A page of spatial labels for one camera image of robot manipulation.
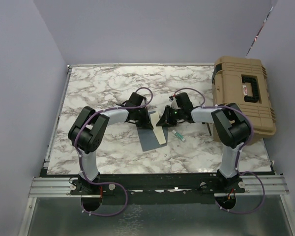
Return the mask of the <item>tan letter paper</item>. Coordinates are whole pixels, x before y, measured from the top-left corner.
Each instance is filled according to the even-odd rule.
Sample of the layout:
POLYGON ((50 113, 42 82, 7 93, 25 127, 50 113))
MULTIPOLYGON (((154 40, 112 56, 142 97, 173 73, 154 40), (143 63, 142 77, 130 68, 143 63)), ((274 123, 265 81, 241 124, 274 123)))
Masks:
POLYGON ((157 126, 157 123, 160 121, 160 116, 158 112, 151 113, 150 115, 151 124, 153 126, 153 132, 156 136, 160 145, 166 144, 166 138, 164 135, 163 128, 161 126, 157 126))

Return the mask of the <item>grey-blue envelope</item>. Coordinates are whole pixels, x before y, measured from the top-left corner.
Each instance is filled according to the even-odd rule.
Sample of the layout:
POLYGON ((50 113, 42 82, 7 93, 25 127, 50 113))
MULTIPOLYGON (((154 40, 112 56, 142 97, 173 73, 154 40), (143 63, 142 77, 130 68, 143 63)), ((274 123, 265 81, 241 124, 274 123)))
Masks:
POLYGON ((164 144, 159 143, 153 130, 137 128, 138 136, 139 136, 139 140, 140 140, 140 144, 141 144, 141 148, 143 152, 167 146, 169 131, 167 127, 163 127, 162 129, 163 129, 163 133, 165 137, 164 144))

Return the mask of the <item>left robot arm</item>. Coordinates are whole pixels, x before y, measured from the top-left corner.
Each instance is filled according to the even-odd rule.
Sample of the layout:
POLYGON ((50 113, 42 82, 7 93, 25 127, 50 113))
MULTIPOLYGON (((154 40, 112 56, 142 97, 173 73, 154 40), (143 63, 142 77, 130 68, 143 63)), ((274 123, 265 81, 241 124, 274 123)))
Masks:
POLYGON ((144 96, 133 92, 129 99, 112 108, 96 111, 85 106, 68 132, 68 138, 79 157, 79 175, 83 178, 82 188, 88 194, 98 190, 96 180, 99 170, 96 163, 96 150, 99 148, 106 128, 110 125, 134 122, 137 128, 152 130, 148 115, 150 103, 144 96))

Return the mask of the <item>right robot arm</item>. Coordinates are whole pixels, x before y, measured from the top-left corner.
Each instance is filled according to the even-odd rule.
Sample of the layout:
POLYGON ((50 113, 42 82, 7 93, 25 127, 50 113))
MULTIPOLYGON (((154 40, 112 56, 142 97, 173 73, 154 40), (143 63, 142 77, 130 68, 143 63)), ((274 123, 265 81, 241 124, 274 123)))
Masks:
POLYGON ((212 123, 223 143, 222 163, 218 170, 220 176, 216 187, 228 192, 239 177, 238 163, 243 147, 254 134, 253 125, 236 103, 212 107, 194 107, 187 93, 171 97, 172 104, 165 107, 157 126, 175 127, 180 120, 187 123, 212 123))

